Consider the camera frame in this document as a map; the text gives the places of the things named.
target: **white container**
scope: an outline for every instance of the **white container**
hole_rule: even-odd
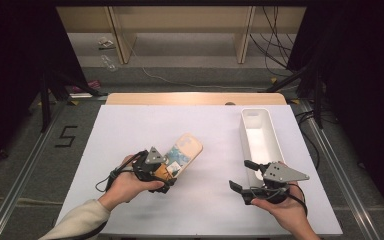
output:
[[[285,162],[267,109],[243,109],[240,133],[244,160],[258,164]],[[247,168],[247,174],[250,186],[263,186],[260,171]]]

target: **gray carpet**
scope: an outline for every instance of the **gray carpet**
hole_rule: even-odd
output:
[[[114,73],[101,68],[85,68],[84,73],[88,80],[99,79],[101,81],[102,88],[100,90],[102,92],[257,92],[257,88],[271,86],[271,82],[268,80],[271,74],[265,69],[147,68],[146,70],[149,74],[163,77],[169,81],[181,81],[194,85],[249,86],[251,88],[198,88],[171,84],[158,78],[146,76],[141,68],[120,69]],[[293,89],[283,92],[293,98]],[[13,211],[1,239],[37,239],[51,229],[58,217],[61,204],[68,192],[102,104],[105,102],[81,100],[77,105],[68,104],[63,108],[53,126],[44,152],[22,192],[22,199]],[[302,112],[300,105],[292,104],[291,107],[295,113]],[[41,112],[37,101],[32,104],[30,111],[32,115],[26,116],[11,144],[7,146],[9,157],[0,160],[0,203],[18,176],[39,136]],[[368,209],[374,224],[384,239],[384,200],[365,170],[357,166],[358,157],[340,124],[333,123],[335,118],[331,116],[331,113],[326,111],[323,115],[324,131],[334,146],[341,164],[345,167],[358,196]],[[55,147],[69,142],[69,139],[59,138],[65,126],[77,126],[77,128],[70,128],[66,131],[66,135],[75,136],[72,146],[67,148]],[[303,131],[315,142],[314,134],[308,123],[304,123],[302,127]],[[308,141],[306,142],[311,156],[316,161],[314,148]],[[320,156],[318,172],[344,231],[344,235],[340,237],[325,239],[364,239],[323,153],[320,152]]]

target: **person's left hand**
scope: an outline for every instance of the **person's left hand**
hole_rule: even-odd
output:
[[[123,163],[131,157],[132,155],[124,158]],[[162,186],[164,186],[164,183],[161,181],[142,182],[133,172],[122,172],[114,180],[110,189],[98,201],[111,211],[118,204],[129,202],[142,191],[156,190]]]

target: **white tabletop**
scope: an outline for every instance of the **white tabletop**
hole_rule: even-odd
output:
[[[99,198],[95,184],[129,154],[155,146],[166,153],[189,132],[204,150],[167,194],[143,192],[113,210],[101,232],[136,237],[268,237],[288,234],[273,216],[244,205],[229,180],[247,186],[239,126],[244,108],[268,109],[285,162],[306,173],[300,182],[309,221],[319,235],[342,230],[287,105],[120,106],[104,105],[74,177],[58,221],[88,199]]]

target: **sleeve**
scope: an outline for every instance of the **sleeve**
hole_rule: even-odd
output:
[[[87,239],[97,236],[110,217],[108,211],[97,200],[89,200],[64,216],[51,231],[39,240]]]

